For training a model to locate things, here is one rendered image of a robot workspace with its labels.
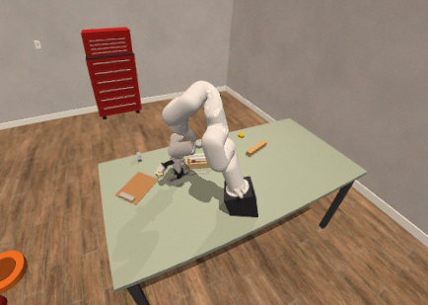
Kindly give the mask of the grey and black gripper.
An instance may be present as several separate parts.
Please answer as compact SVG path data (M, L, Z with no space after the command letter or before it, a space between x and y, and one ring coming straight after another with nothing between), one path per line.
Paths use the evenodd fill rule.
M177 175L177 179L180 179L181 176L184 175L183 170L185 170L185 160L184 160L184 156L183 159L172 159L175 163L172 164L172 166L174 167L174 171L175 171L175 175Z

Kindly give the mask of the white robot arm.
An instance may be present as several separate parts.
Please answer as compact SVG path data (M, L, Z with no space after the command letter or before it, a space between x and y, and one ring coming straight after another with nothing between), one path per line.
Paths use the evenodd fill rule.
M174 159L183 159L183 156L195 153L196 137L188 127L188 118L197 113L202 105L207 129L202 136L201 146L206 161L213 171L222 172L227 184L227 194L242 198L249 189L249 183L244 180L235 143L227 138L229 127L222 100L212 84L206 81L195 82L163 109L163 121L171 126L174 133L168 148L169 155ZM184 137L190 141L184 141Z

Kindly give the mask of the orange wooden bar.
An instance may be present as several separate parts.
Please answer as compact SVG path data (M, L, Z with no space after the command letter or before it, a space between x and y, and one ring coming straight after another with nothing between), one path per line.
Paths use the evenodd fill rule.
M266 146L266 144L267 144L267 142L265 140L262 140L258 144L254 145L251 149L249 149L247 151L246 155L248 155L250 157L251 155L253 155L257 151L259 151L260 149L262 149L264 146Z

